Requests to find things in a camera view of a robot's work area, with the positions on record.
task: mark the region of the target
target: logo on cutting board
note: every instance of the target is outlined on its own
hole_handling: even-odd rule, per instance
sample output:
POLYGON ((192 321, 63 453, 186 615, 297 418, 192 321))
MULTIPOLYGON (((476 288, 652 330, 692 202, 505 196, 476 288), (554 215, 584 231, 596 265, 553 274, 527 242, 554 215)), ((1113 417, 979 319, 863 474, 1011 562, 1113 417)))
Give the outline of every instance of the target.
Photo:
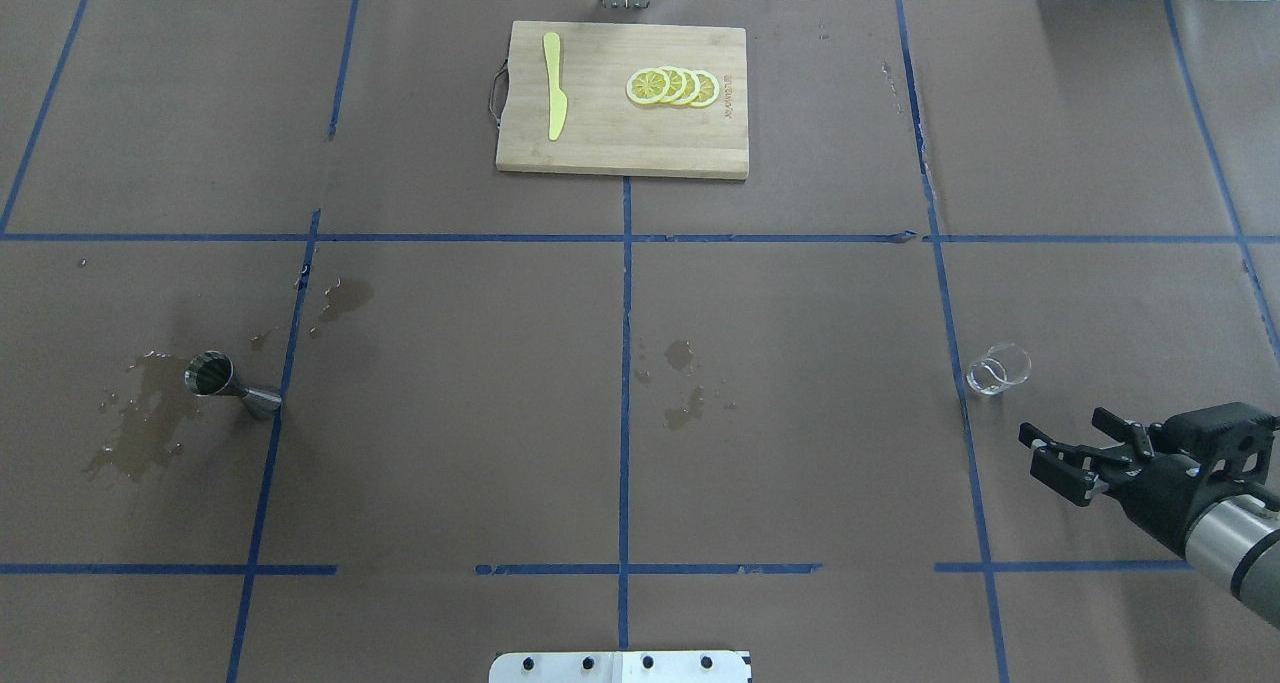
POLYGON ((733 77, 724 75, 724 83, 722 87, 721 98, 724 101, 724 116, 733 116, 733 77))

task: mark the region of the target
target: cutting board handle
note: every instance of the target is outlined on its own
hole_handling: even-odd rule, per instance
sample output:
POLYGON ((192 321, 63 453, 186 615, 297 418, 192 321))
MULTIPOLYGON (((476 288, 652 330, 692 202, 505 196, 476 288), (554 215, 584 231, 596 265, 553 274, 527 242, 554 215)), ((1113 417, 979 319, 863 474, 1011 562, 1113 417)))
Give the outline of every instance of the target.
POLYGON ((493 118, 493 127, 502 127, 502 110, 507 109, 507 98, 502 100, 502 110, 498 109, 498 81, 507 78, 507 86, 509 92, 511 74, 507 72, 507 61, 503 60, 502 68, 493 74, 493 84, 489 86, 489 118, 493 118))

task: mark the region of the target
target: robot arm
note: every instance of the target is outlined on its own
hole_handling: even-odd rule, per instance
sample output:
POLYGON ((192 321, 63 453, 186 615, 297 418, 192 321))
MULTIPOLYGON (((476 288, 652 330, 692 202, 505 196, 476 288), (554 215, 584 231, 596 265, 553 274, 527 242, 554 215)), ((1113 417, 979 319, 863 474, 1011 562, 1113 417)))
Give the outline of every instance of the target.
POLYGON ((1231 402, 1149 427, 1093 411, 1116 446, 1073 446, 1023 423, 1032 477, 1079 506, 1106 495, 1175 555, 1280 628, 1280 495, 1262 487, 1280 420, 1231 402))

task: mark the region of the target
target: white mounting plate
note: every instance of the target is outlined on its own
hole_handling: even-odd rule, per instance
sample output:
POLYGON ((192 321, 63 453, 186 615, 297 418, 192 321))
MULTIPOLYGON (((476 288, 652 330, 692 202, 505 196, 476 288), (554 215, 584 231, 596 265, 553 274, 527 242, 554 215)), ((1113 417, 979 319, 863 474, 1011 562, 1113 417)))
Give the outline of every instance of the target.
POLYGON ((504 654, 489 683, 750 683, 750 654, 739 651, 620 651, 504 654), (703 668, 703 656, 712 661, 703 668), (582 661, 591 659, 588 669, 582 661), (653 665, 645 668, 645 659, 653 665), (532 668, 525 669, 526 660, 532 668))

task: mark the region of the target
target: knife blade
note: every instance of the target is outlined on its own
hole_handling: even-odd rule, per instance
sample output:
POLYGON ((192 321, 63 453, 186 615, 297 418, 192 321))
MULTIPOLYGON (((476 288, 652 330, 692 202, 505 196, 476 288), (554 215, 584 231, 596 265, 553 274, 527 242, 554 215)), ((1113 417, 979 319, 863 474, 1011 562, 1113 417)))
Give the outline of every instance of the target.
POLYGON ((559 33, 548 31, 543 36, 543 54, 547 55, 548 139, 558 139, 568 114, 568 96, 559 86, 561 40, 559 33))

